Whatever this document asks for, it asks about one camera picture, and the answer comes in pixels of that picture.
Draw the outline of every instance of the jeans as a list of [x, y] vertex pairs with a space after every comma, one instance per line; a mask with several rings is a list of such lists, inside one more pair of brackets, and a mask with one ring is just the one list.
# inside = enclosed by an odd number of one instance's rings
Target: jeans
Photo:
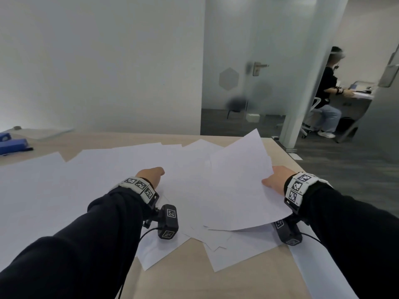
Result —
[[315, 130], [322, 130], [324, 132], [334, 132], [338, 126], [341, 118], [341, 110], [331, 107], [330, 105], [324, 105], [318, 109], [314, 109], [313, 112], [319, 112], [320, 119], [317, 120], [313, 128]]

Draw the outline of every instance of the gray hexagon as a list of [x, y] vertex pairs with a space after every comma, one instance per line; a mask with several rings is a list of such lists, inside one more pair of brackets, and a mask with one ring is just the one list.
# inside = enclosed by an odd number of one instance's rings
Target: gray hexagon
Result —
[[231, 90], [238, 85], [239, 74], [232, 68], [227, 68], [219, 74], [219, 86], [225, 90]]

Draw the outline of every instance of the white sneaker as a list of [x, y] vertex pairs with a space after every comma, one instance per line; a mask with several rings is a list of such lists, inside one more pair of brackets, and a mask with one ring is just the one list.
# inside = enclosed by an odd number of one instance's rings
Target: white sneaker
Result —
[[335, 134], [332, 134], [330, 132], [323, 132], [321, 130], [318, 131], [317, 134], [320, 135], [320, 136], [324, 136], [326, 138], [334, 138], [335, 137]]

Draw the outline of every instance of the black cable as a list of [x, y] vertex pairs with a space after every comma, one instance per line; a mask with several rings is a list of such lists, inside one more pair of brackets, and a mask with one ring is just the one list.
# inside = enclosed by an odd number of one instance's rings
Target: black cable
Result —
[[[140, 243], [140, 241], [143, 239], [144, 236], [146, 236], [149, 232], [151, 232], [151, 231], [153, 231], [153, 230], [161, 230], [161, 228], [149, 229], [147, 232], [145, 232], [145, 233], [143, 234], [143, 236], [140, 237], [140, 240], [138, 241], [138, 243]], [[123, 283], [122, 283], [122, 286], [121, 286], [121, 290], [120, 290], [120, 292], [119, 292], [118, 299], [121, 299], [121, 295], [122, 295], [122, 290], [123, 290], [124, 282], [125, 282], [125, 281], [123, 281]]]
[[314, 240], [316, 240], [316, 241], [318, 241], [318, 242], [320, 242], [321, 244], [322, 244], [322, 242], [320, 241], [320, 240], [318, 240], [317, 238], [315, 238], [315, 237], [313, 237], [313, 236], [310, 236], [309, 234], [306, 234], [306, 233], [302, 233], [302, 232], [300, 232], [302, 235], [306, 235], [306, 236], [308, 236], [308, 237], [310, 237], [310, 238], [313, 238]]

